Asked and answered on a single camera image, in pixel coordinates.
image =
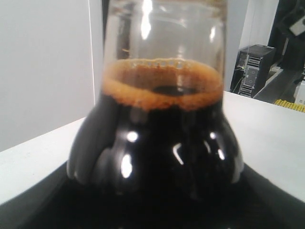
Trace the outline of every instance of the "dark brown liquid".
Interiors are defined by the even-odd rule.
[[[146,69],[141,75],[137,71],[141,77],[149,72]],[[210,75],[196,74],[207,85],[218,85],[217,81],[210,83]],[[204,85],[190,87],[195,82],[178,87],[158,81],[146,92],[137,91],[142,89],[139,84],[133,86],[132,80],[127,83],[118,80],[120,77],[114,81],[122,88],[110,88],[111,93],[107,88],[79,130],[69,159],[69,176],[83,184],[94,183],[105,199],[103,205],[113,210],[108,219],[115,222],[126,214],[123,221],[133,222],[133,227],[139,218],[146,223],[162,219],[173,225],[183,221],[183,215],[191,217],[202,206],[212,208],[228,198],[243,164],[222,112],[222,87],[215,92]],[[208,93],[214,97],[200,100]],[[170,106],[158,101],[163,96],[173,98]]]

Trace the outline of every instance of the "dark liquid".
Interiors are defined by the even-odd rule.
[[[173,86],[152,91],[196,94]],[[242,166],[221,98],[191,111],[177,105],[145,111],[101,94],[75,139],[68,174],[94,184],[110,224],[177,228],[217,214],[237,187]]]

